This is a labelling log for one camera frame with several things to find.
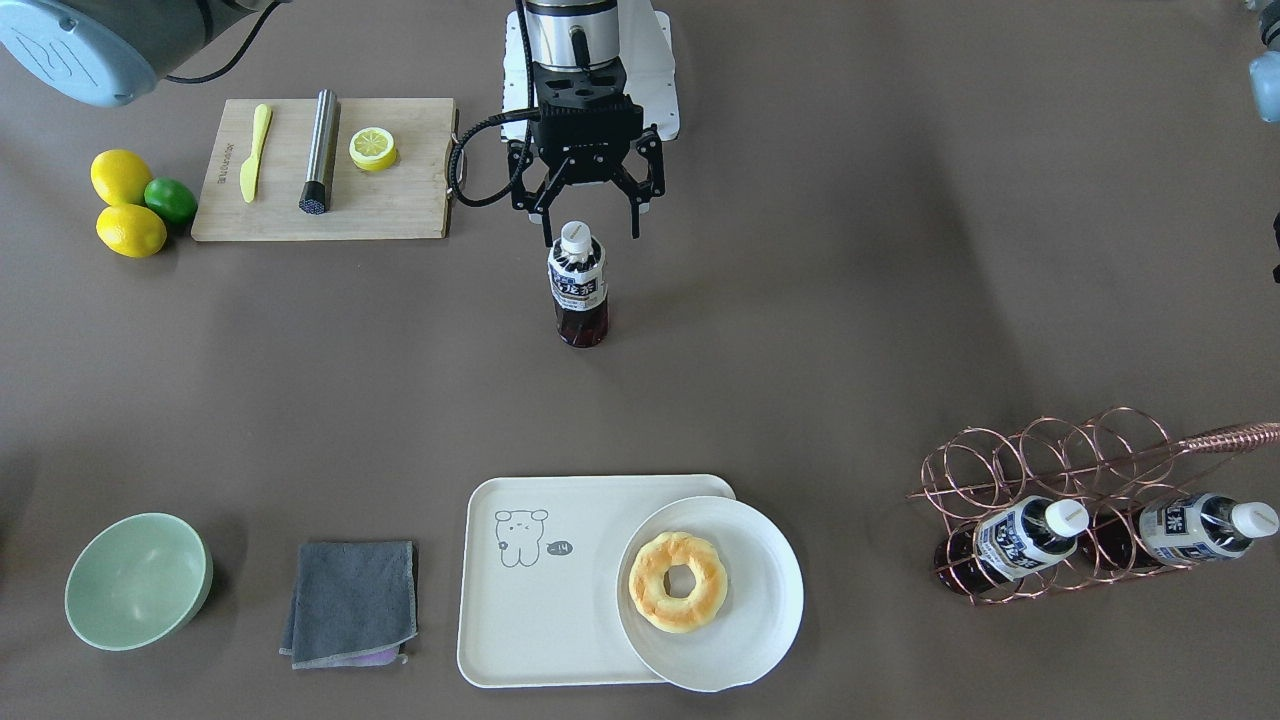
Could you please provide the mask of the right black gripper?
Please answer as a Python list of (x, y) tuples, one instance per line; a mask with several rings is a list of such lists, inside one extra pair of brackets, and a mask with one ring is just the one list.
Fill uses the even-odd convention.
[(541, 224), (544, 245), (554, 243), (550, 205), (571, 184), (611, 182), (630, 201), (631, 237), (641, 237), (640, 215), (655, 196), (666, 192), (662, 143), (655, 126), (645, 127), (644, 110), (625, 92), (621, 60), (589, 70), (553, 70), (532, 64), (540, 115), (531, 120), (532, 140), (516, 141), (509, 150), (511, 170), (524, 170), (541, 159), (547, 177), (534, 191), (516, 179), (512, 205)]

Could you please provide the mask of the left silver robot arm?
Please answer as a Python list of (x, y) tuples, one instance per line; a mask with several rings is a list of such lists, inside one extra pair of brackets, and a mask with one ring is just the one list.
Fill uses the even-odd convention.
[(1257, 15), (1263, 53), (1249, 64), (1251, 87), (1260, 118), (1279, 123), (1279, 1), (1244, 1)]

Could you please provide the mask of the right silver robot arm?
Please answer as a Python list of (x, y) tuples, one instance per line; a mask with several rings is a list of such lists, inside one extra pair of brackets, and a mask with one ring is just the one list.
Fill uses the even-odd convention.
[[(274, 1), (5, 1), (3, 46), (47, 86), (100, 108), (151, 92), (236, 23)], [(500, 114), (509, 178), (462, 197), (508, 199), (550, 232), (566, 187), (612, 183), (632, 219), (666, 191), (662, 146), (678, 136), (668, 19), (649, 1), (517, 1), (507, 20)]]

